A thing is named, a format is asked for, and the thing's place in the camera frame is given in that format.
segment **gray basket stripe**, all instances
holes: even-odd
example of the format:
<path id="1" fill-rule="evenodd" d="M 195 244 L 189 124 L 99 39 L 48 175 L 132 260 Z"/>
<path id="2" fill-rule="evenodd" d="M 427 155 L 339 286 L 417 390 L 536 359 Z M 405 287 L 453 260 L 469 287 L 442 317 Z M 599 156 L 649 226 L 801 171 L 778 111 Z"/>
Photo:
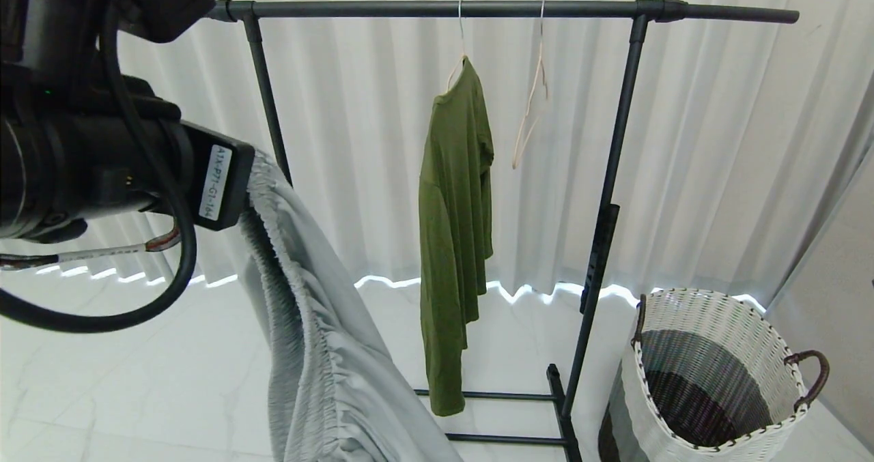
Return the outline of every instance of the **gray basket stripe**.
<path id="1" fill-rule="evenodd" d="M 771 424 L 767 402 L 755 379 L 740 360 L 716 342 L 692 332 L 658 330 L 643 332 L 640 346 L 645 370 L 683 376 L 719 404 L 740 433 Z"/>
<path id="2" fill-rule="evenodd" d="M 625 406 L 625 388 L 622 385 L 622 365 L 616 373 L 616 380 L 612 383 L 610 403 L 608 404 L 612 422 L 612 437 L 619 449 L 619 459 L 622 462 L 649 462 L 647 454 L 640 449 L 640 443 L 634 437 L 631 425 L 631 415 Z"/>

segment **olive green long-sleeve shirt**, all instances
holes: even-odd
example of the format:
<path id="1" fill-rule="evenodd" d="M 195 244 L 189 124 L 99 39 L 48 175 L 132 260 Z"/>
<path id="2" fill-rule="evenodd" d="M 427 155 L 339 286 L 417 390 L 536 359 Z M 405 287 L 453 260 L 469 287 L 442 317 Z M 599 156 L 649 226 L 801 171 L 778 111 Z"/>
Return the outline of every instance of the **olive green long-sleeve shirt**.
<path id="1" fill-rule="evenodd" d="M 421 325 L 431 411 L 464 409 L 462 350 L 466 326 L 479 318 L 492 255 L 491 184 L 494 158 L 483 85 L 468 58 L 447 93 L 434 99 L 419 176 Z"/>

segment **floor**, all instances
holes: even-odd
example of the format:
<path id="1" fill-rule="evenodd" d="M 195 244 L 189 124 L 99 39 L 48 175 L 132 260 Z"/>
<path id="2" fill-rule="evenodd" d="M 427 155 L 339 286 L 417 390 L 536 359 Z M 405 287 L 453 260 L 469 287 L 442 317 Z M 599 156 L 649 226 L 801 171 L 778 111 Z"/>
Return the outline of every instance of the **floor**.
<path id="1" fill-rule="evenodd" d="M 84 314 L 118 313 L 161 286 L 115 276 L 0 273 L 3 288 L 41 304 Z M 399 369 L 425 387 L 418 287 L 379 282 L 360 288 Z M 602 298 L 584 366 L 574 422 L 584 460 L 593 447 L 615 364 L 634 309 Z M 464 356 L 469 390 L 548 391 L 546 366 L 566 381 L 580 326 L 578 298 L 498 290 L 481 298 Z M 237 282 L 194 284 L 171 310 L 140 328 L 97 336 L 48 334 L 0 322 L 4 462 L 269 462 L 266 344 Z M 550 404 L 469 401 L 439 419 L 447 431 L 556 436 Z M 458 443 L 468 461 L 562 461 L 561 450 Z M 778 462 L 874 462 L 821 404 L 787 442 Z"/>

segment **gray garment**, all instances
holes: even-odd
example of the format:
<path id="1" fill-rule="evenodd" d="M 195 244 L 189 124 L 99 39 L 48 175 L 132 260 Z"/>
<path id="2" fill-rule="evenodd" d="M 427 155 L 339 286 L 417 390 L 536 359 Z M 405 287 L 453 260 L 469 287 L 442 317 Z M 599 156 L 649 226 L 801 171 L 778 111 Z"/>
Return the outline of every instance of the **gray garment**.
<path id="1" fill-rule="evenodd" d="M 241 281 L 272 354 L 277 462 L 461 462 L 391 362 L 321 229 L 260 151 L 249 198 L 240 226 L 253 258 Z"/>

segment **label sticker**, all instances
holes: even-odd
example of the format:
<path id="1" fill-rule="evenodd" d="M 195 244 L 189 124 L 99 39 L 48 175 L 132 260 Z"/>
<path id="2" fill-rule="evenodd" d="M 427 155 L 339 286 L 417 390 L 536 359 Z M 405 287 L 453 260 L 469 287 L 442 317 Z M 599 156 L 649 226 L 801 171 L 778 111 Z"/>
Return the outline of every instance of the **label sticker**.
<path id="1" fill-rule="evenodd" d="M 213 222 L 219 219 L 221 213 L 221 199 L 225 195 L 225 183 L 233 154 L 233 151 L 222 145 L 213 145 L 210 163 L 206 166 L 203 196 L 200 198 L 200 211 L 197 213 Z"/>

